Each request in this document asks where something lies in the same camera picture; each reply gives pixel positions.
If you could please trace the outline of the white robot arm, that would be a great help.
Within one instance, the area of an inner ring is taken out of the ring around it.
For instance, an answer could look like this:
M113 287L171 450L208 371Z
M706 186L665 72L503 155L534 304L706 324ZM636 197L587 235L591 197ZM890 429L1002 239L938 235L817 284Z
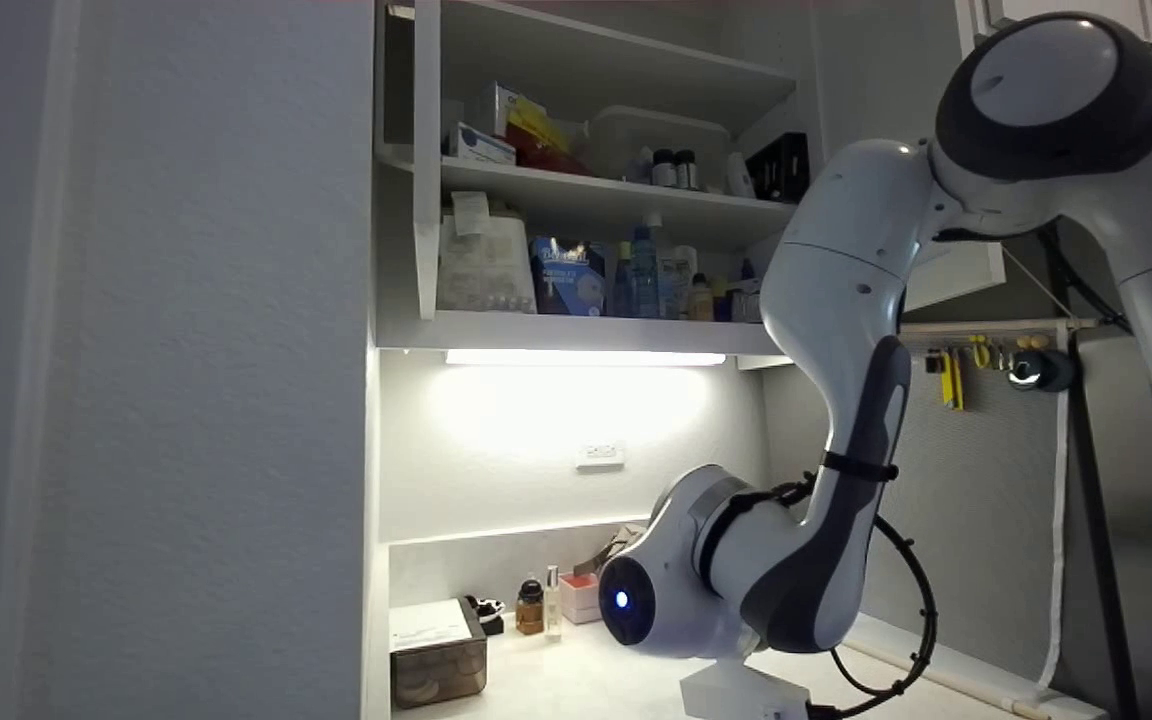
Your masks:
M811 179L760 284L763 334L826 408L811 499L793 513L715 465L685 473L602 566L602 629L651 655L836 647L894 475L915 254L1053 219L1104 250L1152 376L1152 46L1088 12L993 31L953 72L922 145L855 142Z

